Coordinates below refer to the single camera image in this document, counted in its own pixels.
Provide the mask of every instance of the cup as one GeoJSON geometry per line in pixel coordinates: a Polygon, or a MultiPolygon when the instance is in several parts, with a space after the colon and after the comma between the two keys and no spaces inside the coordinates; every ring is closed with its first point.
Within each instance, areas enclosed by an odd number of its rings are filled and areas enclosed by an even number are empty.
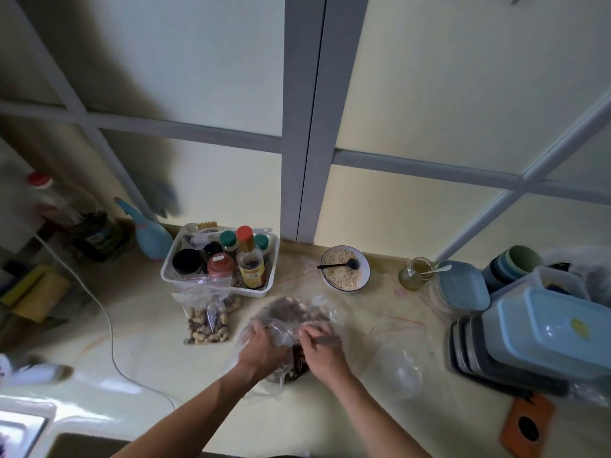
{"type": "Polygon", "coordinates": [[[512,246],[492,259],[481,274],[492,293],[528,275],[541,263],[540,255],[530,247],[512,246]]]}

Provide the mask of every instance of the yellow label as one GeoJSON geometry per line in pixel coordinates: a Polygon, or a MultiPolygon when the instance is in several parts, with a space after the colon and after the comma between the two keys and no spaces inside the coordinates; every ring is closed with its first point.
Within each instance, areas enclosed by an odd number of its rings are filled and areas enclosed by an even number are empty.
{"type": "Polygon", "coordinates": [[[571,319],[571,328],[584,339],[590,337],[590,329],[588,328],[588,325],[577,318],[571,319]]]}
{"type": "Polygon", "coordinates": [[[260,288],[265,283],[265,265],[263,262],[253,269],[246,270],[240,267],[240,273],[247,288],[260,288]]]}

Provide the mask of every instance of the bag of peanuts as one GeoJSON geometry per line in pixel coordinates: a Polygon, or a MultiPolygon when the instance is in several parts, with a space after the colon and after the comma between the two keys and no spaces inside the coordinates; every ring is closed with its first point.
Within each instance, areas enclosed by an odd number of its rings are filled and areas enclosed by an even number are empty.
{"type": "MultiPolygon", "coordinates": [[[[343,328],[345,318],[341,306],[330,300],[326,294],[315,295],[312,298],[296,295],[280,297],[267,304],[254,318],[263,323],[276,346],[289,346],[292,350],[280,367],[250,392],[250,396],[277,395],[286,384],[294,382],[310,370],[299,343],[299,328],[304,323],[329,322],[340,338],[339,343],[346,343],[346,331],[343,328]]],[[[248,329],[251,324],[249,323],[241,331],[234,353],[225,364],[224,372],[229,371],[237,363],[240,351],[248,340],[248,329]]]]}
{"type": "Polygon", "coordinates": [[[194,286],[172,297],[182,304],[187,315],[186,345],[204,345],[229,339],[228,314],[241,306],[242,298],[228,288],[194,286]]]}

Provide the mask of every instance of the countertop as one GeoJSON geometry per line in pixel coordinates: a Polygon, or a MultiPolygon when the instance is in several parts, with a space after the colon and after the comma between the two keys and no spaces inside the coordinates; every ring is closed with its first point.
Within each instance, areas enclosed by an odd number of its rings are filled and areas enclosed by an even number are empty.
{"type": "MultiPolygon", "coordinates": [[[[404,260],[367,255],[372,276],[361,291],[328,288],[314,271],[324,248],[285,244],[280,248],[274,286],[263,299],[248,299],[230,316],[227,343],[185,346],[186,315],[172,299],[172,284],[159,277],[161,263],[128,250],[96,269],[93,287],[111,316],[118,367],[139,383],[180,404],[214,381],[233,354],[233,341],[256,312],[271,300],[294,292],[330,293],[347,311],[351,326],[348,358],[358,361],[364,335],[383,315],[415,321],[410,344],[423,374],[421,395],[397,400],[393,389],[367,385],[378,401],[435,458],[510,457],[499,435],[512,399],[451,372],[444,364],[446,324],[417,294],[401,287],[404,260]]],[[[12,386],[0,391],[0,408],[50,417],[32,458],[46,456],[64,432],[133,440],[172,411],[167,399],[120,377],[112,365],[106,317],[85,311],[77,320],[29,340],[25,348],[53,363],[73,367],[72,377],[44,386],[12,386]]],[[[545,457],[611,455],[611,415],[607,410],[553,400],[557,414],[545,457]]],[[[273,398],[242,400],[205,448],[243,457],[295,454],[320,457],[366,456],[345,413],[311,373],[273,398]]]]}

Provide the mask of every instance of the blue watering bottle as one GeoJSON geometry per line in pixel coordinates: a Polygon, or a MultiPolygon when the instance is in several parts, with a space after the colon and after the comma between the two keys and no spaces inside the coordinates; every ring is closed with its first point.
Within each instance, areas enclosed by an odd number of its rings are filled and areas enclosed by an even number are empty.
{"type": "Polygon", "coordinates": [[[163,226],[145,218],[135,207],[130,206],[121,198],[114,201],[127,215],[131,215],[136,224],[136,241],[142,252],[153,260],[165,260],[174,240],[163,226]]]}

